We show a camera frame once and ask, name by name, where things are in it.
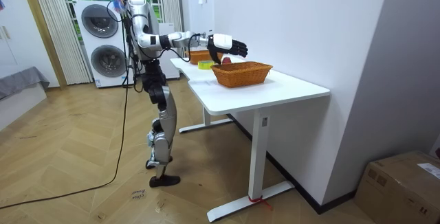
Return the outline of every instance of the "curtain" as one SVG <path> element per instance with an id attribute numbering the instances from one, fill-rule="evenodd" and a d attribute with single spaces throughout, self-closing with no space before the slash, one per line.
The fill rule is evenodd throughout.
<path id="1" fill-rule="evenodd" d="M 65 0 L 38 0 L 38 2 L 67 84 L 91 82 L 86 58 L 81 50 Z"/>
<path id="2" fill-rule="evenodd" d="M 180 7 L 180 0 L 161 0 L 164 22 L 174 23 L 176 32 L 183 32 L 182 27 L 182 9 Z M 184 49 L 177 50 L 181 56 L 184 56 Z"/>

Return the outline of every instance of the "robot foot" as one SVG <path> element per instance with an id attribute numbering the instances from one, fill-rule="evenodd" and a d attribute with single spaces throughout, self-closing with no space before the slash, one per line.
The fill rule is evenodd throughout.
<path id="1" fill-rule="evenodd" d="M 169 163 L 172 162 L 172 161 L 173 161 L 173 156 L 170 156 L 170 161 L 169 161 Z M 146 163 L 145 163 L 145 168 L 146 168 L 146 169 L 150 170 L 150 169 L 153 169 L 153 168 L 156 167 L 155 165 L 150 165 L 150 166 L 149 166 L 149 162 L 150 162 L 150 160 L 147 160 Z"/>
<path id="2" fill-rule="evenodd" d="M 159 186 L 174 186 L 180 183 L 180 177 L 179 176 L 168 176 L 168 175 L 162 175 L 160 179 L 156 179 L 156 176 L 151 177 L 150 179 L 150 187 L 159 187 Z"/>

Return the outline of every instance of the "red clip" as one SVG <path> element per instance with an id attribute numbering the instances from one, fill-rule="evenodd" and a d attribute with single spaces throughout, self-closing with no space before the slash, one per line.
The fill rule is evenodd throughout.
<path id="1" fill-rule="evenodd" d="M 252 200 L 250 197 L 248 198 L 249 201 L 251 201 L 252 203 L 263 202 L 265 205 L 269 207 L 270 211 L 274 210 L 274 208 L 265 199 L 263 199 L 263 196 L 261 196 L 259 199 L 254 199 L 254 200 Z"/>

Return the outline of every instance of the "wooden floor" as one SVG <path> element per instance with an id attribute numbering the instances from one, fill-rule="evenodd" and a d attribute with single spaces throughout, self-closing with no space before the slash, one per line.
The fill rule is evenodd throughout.
<path id="1" fill-rule="evenodd" d="M 177 127 L 202 122 L 186 80 L 170 81 Z M 122 134 L 124 89 L 94 84 L 51 91 L 47 99 L 0 131 L 0 205 L 50 197 L 108 182 Z M 149 188 L 145 135 L 157 109 L 145 93 L 129 91 L 124 150 L 109 186 L 63 199 L 0 210 L 0 223 L 208 223 L 206 212 L 248 192 L 250 146 L 234 125 L 175 136 L 167 174 L 181 183 Z M 264 186 L 283 181 L 266 162 Z M 318 216 L 291 190 L 217 223 L 372 223 L 352 201 Z"/>

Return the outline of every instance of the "washing machine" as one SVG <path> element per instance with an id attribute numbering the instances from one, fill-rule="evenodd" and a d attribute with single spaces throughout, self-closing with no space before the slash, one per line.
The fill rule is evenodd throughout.
<path id="1" fill-rule="evenodd" d="M 127 76 L 120 15 L 108 1 L 73 1 L 76 18 L 97 87 L 120 86 Z M 129 69 L 129 84 L 133 70 Z"/>

